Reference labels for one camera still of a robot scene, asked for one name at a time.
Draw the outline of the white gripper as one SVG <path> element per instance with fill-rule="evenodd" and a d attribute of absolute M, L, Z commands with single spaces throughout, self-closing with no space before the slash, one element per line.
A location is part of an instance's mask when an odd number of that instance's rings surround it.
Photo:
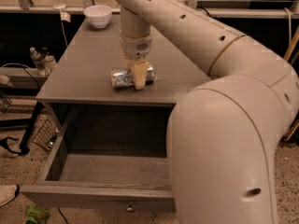
<path fill-rule="evenodd" d="M 129 60 L 146 57 L 150 53 L 151 41 L 151 35 L 131 38 L 120 32 L 121 49 L 124 56 Z M 149 62 L 146 60 L 136 61 L 131 65 L 130 70 L 137 90 L 142 90 L 145 87 L 148 68 Z"/>

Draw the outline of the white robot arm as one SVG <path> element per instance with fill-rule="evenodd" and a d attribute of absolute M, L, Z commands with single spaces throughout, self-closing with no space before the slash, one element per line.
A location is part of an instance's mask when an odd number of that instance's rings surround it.
<path fill-rule="evenodd" d="M 175 0 L 116 0 L 121 37 L 152 25 L 210 80 L 185 94 L 166 146 L 179 224 L 278 224 L 275 154 L 299 107 L 298 76 L 275 52 Z"/>

